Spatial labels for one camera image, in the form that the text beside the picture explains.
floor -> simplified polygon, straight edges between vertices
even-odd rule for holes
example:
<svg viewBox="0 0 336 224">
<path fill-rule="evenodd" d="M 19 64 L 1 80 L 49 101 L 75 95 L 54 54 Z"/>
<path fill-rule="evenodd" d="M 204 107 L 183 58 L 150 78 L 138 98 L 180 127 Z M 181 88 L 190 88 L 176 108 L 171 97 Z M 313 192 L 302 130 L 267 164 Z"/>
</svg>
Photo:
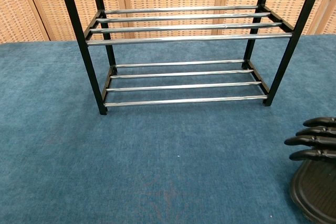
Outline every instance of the floor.
<svg viewBox="0 0 336 224">
<path fill-rule="evenodd" d="M 256 42 L 271 84 L 287 39 Z M 241 59 L 246 41 L 115 46 L 117 63 Z M 101 87 L 104 47 L 90 48 Z M 78 46 L 0 45 L 0 223 L 309 223 L 289 197 L 303 146 L 336 115 L 336 36 L 303 36 L 271 107 L 260 100 L 131 106 L 99 115 Z M 239 64 L 121 69 L 155 73 Z M 248 74 L 116 80 L 114 87 L 252 80 Z M 110 101 L 261 94 L 256 87 L 119 93 Z"/>
</svg>

black metal frame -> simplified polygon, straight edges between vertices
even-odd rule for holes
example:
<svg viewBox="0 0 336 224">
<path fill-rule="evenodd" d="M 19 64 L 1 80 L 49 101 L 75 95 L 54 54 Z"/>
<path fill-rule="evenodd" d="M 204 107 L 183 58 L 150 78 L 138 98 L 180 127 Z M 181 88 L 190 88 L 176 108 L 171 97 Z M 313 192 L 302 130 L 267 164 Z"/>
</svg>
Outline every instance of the black metal frame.
<svg viewBox="0 0 336 224">
<path fill-rule="evenodd" d="M 123 44 L 123 43 L 140 43 L 140 42 L 146 42 L 146 39 L 143 40 L 134 40 L 134 42 L 131 42 L 130 40 L 111 40 L 111 36 L 110 33 L 108 32 L 109 26 L 108 26 L 108 22 L 114 22 L 113 20 L 107 20 L 107 15 L 105 12 L 105 6 L 104 6 L 104 2 L 103 0 L 95 0 L 96 1 L 96 6 L 97 6 L 97 13 L 95 14 L 95 16 L 93 17 L 92 21 L 90 22 L 90 24 L 88 25 L 88 27 L 85 29 L 85 31 L 83 31 L 81 23 L 80 23 L 80 19 L 79 19 L 79 15 L 78 15 L 78 11 L 75 5 L 75 0 L 65 0 L 66 6 L 67 6 L 67 10 L 69 13 L 69 17 L 73 26 L 73 30 L 75 32 L 76 35 L 76 39 L 78 42 L 78 46 L 80 49 L 80 52 L 82 54 L 82 58 L 89 76 L 89 80 L 92 86 L 92 90 L 94 93 L 94 97 L 96 99 L 98 108 L 99 108 L 99 112 L 100 114 L 107 114 L 107 107 L 109 106 L 108 104 L 105 103 L 106 101 L 106 97 L 108 94 L 108 89 L 111 86 L 111 82 L 113 79 L 113 76 L 117 77 L 117 66 L 116 65 L 116 61 L 115 61 L 115 57 L 114 57 L 114 53 L 113 53 L 113 47 L 112 45 L 114 44 Z M 263 99 L 263 103 L 265 106 L 270 106 L 272 104 L 272 101 L 274 99 L 274 96 L 279 88 L 280 82 L 283 78 L 283 75 L 285 74 L 287 65 L 290 61 L 290 58 L 295 50 L 295 47 L 299 41 L 300 35 L 303 31 L 303 28 L 307 22 L 307 19 L 309 17 L 309 14 L 311 12 L 311 9 L 314 5 L 315 0 L 305 0 L 302 10 L 300 12 L 300 15 L 298 17 L 297 23 L 295 25 L 295 27 L 292 27 L 288 22 L 286 22 L 285 20 L 283 20 L 280 16 L 278 16 L 276 13 L 274 13 L 271 9 L 269 9 L 268 7 L 265 6 L 266 4 L 266 0 L 258 0 L 257 2 L 257 6 L 255 9 L 255 13 L 256 14 L 262 14 L 262 13 L 267 13 L 267 16 L 270 20 L 272 20 L 274 23 L 277 23 L 278 26 L 286 33 L 285 36 L 282 37 L 288 37 L 289 38 L 289 42 L 287 44 L 287 48 L 286 51 L 282 57 L 281 63 L 278 67 L 277 73 L 274 77 L 274 80 L 272 82 L 272 85 L 270 88 L 268 88 L 268 86 L 266 85 L 266 83 L 263 81 L 263 79 L 261 78 L 260 74 L 258 73 L 258 71 L 256 70 L 256 68 L 253 66 L 253 64 L 250 61 L 251 55 L 252 55 L 252 51 L 253 51 L 253 47 L 254 47 L 254 43 L 255 43 L 255 39 L 256 38 L 271 38 L 271 36 L 261 36 L 261 37 L 257 37 L 256 35 L 258 34 L 258 28 L 251 28 L 250 30 L 250 36 L 213 36 L 209 38 L 206 38 L 207 36 L 203 36 L 204 38 L 196 38 L 197 36 L 195 36 L 195 39 L 193 38 L 183 38 L 182 41 L 189 41 L 189 40 L 218 40 L 218 39 L 244 39 L 244 38 L 248 38 L 248 42 L 247 42 L 247 47 L 246 47 L 246 51 L 244 54 L 244 62 L 242 64 L 242 68 L 246 69 L 246 70 L 252 70 L 251 74 L 254 77 L 254 79 L 256 80 L 256 82 L 258 82 L 258 84 L 260 84 L 260 88 L 264 94 L 264 96 L 261 97 L 257 97 L 257 98 L 253 98 L 253 97 L 242 97 L 243 99 L 240 99 L 240 97 L 233 97 L 233 98 L 219 98 L 219 99 L 190 99 L 190 101 L 188 102 L 200 102 L 200 101 L 227 101 L 227 100 L 249 100 L 249 99 Z M 158 12 L 164 12 L 164 8 L 163 9 L 159 9 L 159 10 L 155 10 Z M 146 10 L 122 10 L 122 11 L 108 11 L 107 13 L 140 13 L 140 12 L 146 12 Z M 261 22 L 261 17 L 260 15 L 254 15 L 254 19 L 253 19 L 253 23 L 260 23 Z M 90 43 L 88 42 L 92 36 L 92 31 L 95 30 L 95 28 L 99 25 L 99 23 L 101 24 L 102 30 L 105 29 L 103 33 L 103 38 L 104 41 L 101 42 L 97 42 L 97 43 Z M 162 38 L 162 41 L 158 41 L 155 40 L 154 42 L 166 42 L 166 41 L 176 41 L 174 40 L 175 38 L 173 37 L 171 40 L 169 40 L 168 38 Z M 105 45 L 106 46 L 106 51 L 107 51 L 107 55 L 108 55 L 108 60 L 109 60 L 109 72 L 107 75 L 107 80 L 106 83 L 104 85 L 103 91 L 100 92 L 99 89 L 99 85 L 97 82 L 97 78 L 96 78 L 96 74 L 95 74 L 95 70 L 93 68 L 92 62 L 91 62 L 91 58 L 90 58 L 90 53 L 88 50 L 88 46 L 93 46 L 93 45 Z M 153 101 L 153 103 L 148 103 L 148 102 L 140 102 L 138 104 L 132 104 L 132 102 L 130 103 L 125 103 L 125 105 L 147 105 L 147 104 L 167 104 L 167 103 L 174 103 L 173 101 L 177 101 L 177 100 L 168 100 L 168 101 Z M 110 104 L 111 106 L 120 106 L 120 104 Z"/>
</svg>

rack shelf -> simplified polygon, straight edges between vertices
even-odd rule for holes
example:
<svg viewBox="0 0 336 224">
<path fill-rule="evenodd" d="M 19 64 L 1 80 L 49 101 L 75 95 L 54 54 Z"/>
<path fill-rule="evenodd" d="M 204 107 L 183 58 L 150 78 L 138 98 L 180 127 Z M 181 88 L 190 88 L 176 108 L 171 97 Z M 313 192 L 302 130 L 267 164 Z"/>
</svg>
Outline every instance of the rack shelf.
<svg viewBox="0 0 336 224">
<path fill-rule="evenodd" d="M 100 114 L 107 113 L 107 107 L 116 106 L 134 106 L 134 105 L 159 105 L 175 103 L 199 103 L 215 101 L 239 101 L 239 100 L 263 100 L 265 106 L 270 106 L 278 90 L 282 77 L 286 71 L 287 65 L 298 43 L 300 35 L 309 17 L 315 0 L 306 0 L 303 4 L 301 13 L 298 17 L 295 27 L 292 27 L 283 18 L 268 8 L 266 0 L 258 0 L 257 5 L 245 6 L 193 6 L 193 7 L 169 7 L 169 8 L 148 8 L 148 9 L 124 9 L 124 10 L 105 10 L 103 0 L 96 0 L 97 13 L 85 29 L 79 20 L 78 12 L 74 0 L 65 0 L 67 10 L 71 19 L 73 30 L 86 66 L 94 96 L 99 108 Z M 216 11 L 216 10 L 254 10 L 253 13 L 234 13 L 234 14 L 186 14 L 170 16 L 143 16 L 143 17 L 108 17 L 112 14 L 141 14 L 141 13 L 166 13 L 166 12 L 185 12 L 185 11 Z M 252 23 L 228 23 L 228 24 L 200 24 L 200 25 L 167 25 L 167 26 L 136 26 L 109 28 L 108 23 L 124 22 L 149 22 L 164 20 L 185 20 L 185 19 L 227 19 L 227 18 L 253 18 Z M 261 18 L 268 18 L 270 22 L 261 23 Z M 259 34 L 259 29 L 280 28 L 283 33 Z M 250 29 L 250 34 L 234 35 L 202 35 L 202 36 L 175 36 L 159 38 L 134 38 L 134 39 L 111 39 L 111 33 L 132 33 L 132 32 L 152 32 L 152 31 L 175 31 L 175 30 L 212 30 L 212 29 Z M 93 34 L 103 34 L 104 40 L 91 40 Z M 289 42 L 283 55 L 278 71 L 274 77 L 273 83 L 269 88 L 261 78 L 257 69 L 250 61 L 251 53 L 256 39 L 288 38 Z M 142 44 L 157 42 L 174 41 L 207 41 L 207 40 L 238 40 L 247 39 L 247 47 L 243 59 L 236 60 L 213 60 L 213 61 L 190 61 L 190 62 L 163 62 L 163 63 L 137 63 L 137 64 L 116 64 L 113 45 L 122 44 Z M 102 92 L 100 92 L 95 70 L 93 68 L 89 46 L 105 46 L 109 60 L 109 72 Z M 120 68 L 143 68 L 143 67 L 166 67 L 166 66 L 187 66 L 187 65 L 214 65 L 225 63 L 241 63 L 242 69 L 221 70 L 221 71 L 194 71 L 194 72 L 172 72 L 172 73 L 148 73 L 148 74 L 127 74 L 119 75 Z M 249 74 L 254 81 L 246 82 L 227 82 L 227 83 L 202 83 L 202 84 L 180 84 L 169 86 L 144 86 L 129 88 L 113 88 L 112 81 L 119 79 L 138 79 L 138 78 L 164 78 L 164 77 L 186 77 L 186 76 L 208 76 L 217 74 Z M 234 97 L 216 97 L 216 98 L 192 98 L 192 99 L 174 99 L 158 101 L 134 101 L 134 102 L 106 102 L 109 93 L 113 92 L 136 92 L 153 90 L 180 90 L 180 89 L 203 89 L 203 88 L 224 88 L 239 86 L 258 86 L 261 95 L 244 95 Z"/>
</svg>

black metal leg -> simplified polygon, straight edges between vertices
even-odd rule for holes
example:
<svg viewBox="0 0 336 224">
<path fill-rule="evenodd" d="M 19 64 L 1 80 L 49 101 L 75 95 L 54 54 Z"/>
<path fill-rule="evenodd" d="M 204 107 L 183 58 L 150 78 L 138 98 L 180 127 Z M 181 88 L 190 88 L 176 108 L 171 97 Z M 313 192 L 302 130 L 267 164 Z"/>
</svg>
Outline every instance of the black metal leg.
<svg viewBox="0 0 336 224">
<path fill-rule="evenodd" d="M 280 66 L 275 75 L 272 86 L 269 90 L 268 98 L 264 101 L 265 106 L 270 106 L 272 104 L 274 96 L 279 88 L 280 82 L 283 78 L 283 75 L 285 74 L 290 58 L 292 57 L 295 47 L 299 41 L 299 38 L 302 34 L 302 31 L 304 29 L 304 26 L 307 22 L 307 19 L 309 17 L 311 9 L 313 8 L 314 3 L 315 3 L 315 0 L 305 0 L 303 4 L 303 7 L 301 9 L 300 15 L 298 17 L 298 20 L 296 22 L 296 25 L 293 31 L 293 36 L 289 39 L 289 42 L 285 50 L 285 53 L 282 57 Z"/>
<path fill-rule="evenodd" d="M 80 19 L 78 16 L 78 12 L 76 9 L 76 4 L 75 4 L 75 0 L 64 0 L 65 4 L 67 6 L 67 10 L 70 16 L 70 20 L 71 20 L 71 24 L 72 27 L 74 28 L 74 32 L 76 35 L 76 39 L 77 39 L 77 43 L 79 46 L 79 50 L 82 54 L 82 58 L 85 64 L 85 68 L 86 71 L 88 73 L 89 79 L 90 79 L 90 83 L 92 86 L 92 90 L 94 93 L 94 97 L 96 99 L 98 108 L 99 108 L 99 112 L 102 115 L 106 115 L 107 114 L 107 108 L 104 106 L 103 103 L 103 99 L 101 97 L 101 93 L 99 90 L 99 85 L 97 82 L 97 78 L 96 78 L 96 74 L 95 74 L 95 70 L 93 68 L 92 65 L 92 61 L 91 61 L 91 57 L 90 57 L 90 52 L 88 49 L 88 46 L 86 44 L 86 40 L 85 40 L 85 36 L 83 33 L 83 29 L 82 29 L 82 25 L 80 23 Z"/>
<path fill-rule="evenodd" d="M 265 3 L 266 3 L 266 0 L 258 0 L 258 2 L 257 2 L 258 8 L 256 9 L 256 13 L 260 12 L 260 9 L 264 7 Z M 260 23 L 260 21 L 261 21 L 261 18 L 254 18 L 253 19 L 253 23 Z M 251 29 L 251 31 L 250 31 L 250 34 L 257 34 L 257 33 L 258 33 L 258 29 Z M 249 39 L 247 41 L 247 46 L 246 46 L 246 50 L 245 50 L 245 54 L 244 54 L 244 60 L 249 60 L 251 58 L 254 43 L 255 43 L 255 39 Z M 244 68 L 244 69 L 248 68 L 248 66 L 245 62 L 242 64 L 241 67 Z"/>
<path fill-rule="evenodd" d="M 105 5 L 104 5 L 104 1 L 103 0 L 96 0 L 96 6 L 97 6 L 97 10 L 102 10 L 102 18 L 106 18 L 106 14 L 104 13 L 105 10 Z M 109 25 L 107 23 L 103 23 L 101 24 L 102 28 L 109 28 Z M 110 34 L 103 34 L 104 39 L 111 39 L 111 35 Z M 114 57 L 114 52 L 113 52 L 113 48 L 111 45 L 106 46 L 106 52 L 107 52 L 107 56 L 109 58 L 109 64 L 110 66 L 116 65 L 116 59 Z M 115 70 L 113 71 L 113 74 L 117 74 L 117 69 L 115 68 Z"/>
</svg>

blue carpet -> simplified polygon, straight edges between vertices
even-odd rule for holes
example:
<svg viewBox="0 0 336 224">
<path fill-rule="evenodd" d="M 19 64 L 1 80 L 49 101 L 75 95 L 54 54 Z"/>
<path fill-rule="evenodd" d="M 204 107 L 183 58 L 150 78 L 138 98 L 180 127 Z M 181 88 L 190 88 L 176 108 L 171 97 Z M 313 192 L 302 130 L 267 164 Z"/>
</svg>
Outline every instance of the blue carpet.
<svg viewBox="0 0 336 224">
<path fill-rule="evenodd" d="M 270 85 L 287 39 L 252 56 Z M 118 63 L 241 59 L 246 41 L 116 46 Z M 90 48 L 101 87 L 104 47 Z M 336 36 L 305 36 L 271 107 L 260 100 L 98 113 L 76 42 L 0 45 L 0 223 L 308 223 L 291 202 L 283 141 L 336 115 Z M 239 69 L 239 64 L 119 74 Z M 114 87 L 252 80 L 247 74 L 116 80 Z M 254 87 L 119 93 L 135 101 L 261 94 Z"/>
</svg>

